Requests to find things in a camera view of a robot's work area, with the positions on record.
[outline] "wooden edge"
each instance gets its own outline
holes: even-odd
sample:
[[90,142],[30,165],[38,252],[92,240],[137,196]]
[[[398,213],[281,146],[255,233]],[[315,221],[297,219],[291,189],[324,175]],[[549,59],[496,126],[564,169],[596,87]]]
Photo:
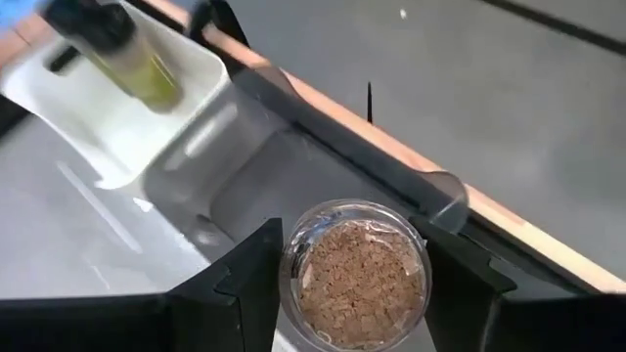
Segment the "wooden edge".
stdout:
[[47,38],[53,32],[50,25],[37,14],[32,14],[21,20],[14,30],[30,45]]
[[0,67],[8,64],[27,48],[28,43],[14,30],[0,33]]
[[[145,0],[173,19],[185,24],[189,15],[168,0]],[[237,40],[215,27],[204,30],[205,39],[248,67],[269,65],[267,59],[249,50]],[[295,91],[312,107],[334,118],[343,126],[359,134],[382,151],[394,156],[404,164],[420,171],[436,171],[442,168],[431,160],[403,145],[376,126],[368,123],[354,112],[334,102],[300,79],[285,72]],[[489,198],[474,187],[466,185],[469,206],[494,225],[550,258],[571,274],[603,292],[626,292],[626,283],[606,269],[589,260],[562,242],[520,218],[503,205]]]

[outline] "black cap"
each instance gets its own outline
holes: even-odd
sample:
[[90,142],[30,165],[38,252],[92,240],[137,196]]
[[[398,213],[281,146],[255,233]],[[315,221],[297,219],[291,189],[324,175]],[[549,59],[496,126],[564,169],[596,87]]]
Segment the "black cap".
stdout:
[[97,54],[123,48],[136,30],[120,4],[100,5],[95,0],[54,0],[42,17],[61,35],[81,37]]

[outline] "brown granular powder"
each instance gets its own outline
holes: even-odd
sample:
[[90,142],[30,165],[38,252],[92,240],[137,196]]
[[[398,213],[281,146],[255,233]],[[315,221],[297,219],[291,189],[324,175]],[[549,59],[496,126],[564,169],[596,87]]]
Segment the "brown granular powder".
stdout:
[[339,348],[380,346],[422,309],[417,252],[394,228],[372,224],[350,220],[333,226],[301,267],[303,318]]

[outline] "white plastic tray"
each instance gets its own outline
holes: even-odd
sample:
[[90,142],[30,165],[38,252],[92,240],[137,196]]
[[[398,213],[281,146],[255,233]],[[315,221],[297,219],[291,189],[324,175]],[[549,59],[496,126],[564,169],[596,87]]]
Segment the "white plastic tray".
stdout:
[[173,111],[157,114],[119,90],[85,58],[60,73],[47,65],[67,47],[60,35],[35,48],[0,76],[7,98],[41,117],[101,175],[96,186],[145,198],[143,173],[229,81],[221,60],[122,2],[182,86]]

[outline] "glass jar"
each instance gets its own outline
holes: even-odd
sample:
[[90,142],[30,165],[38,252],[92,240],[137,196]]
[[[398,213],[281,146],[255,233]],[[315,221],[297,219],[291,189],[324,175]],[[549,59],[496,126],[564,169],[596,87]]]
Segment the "glass jar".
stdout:
[[425,241],[365,200],[321,203],[296,222],[280,269],[281,302],[323,351],[383,351],[422,319],[431,287]]

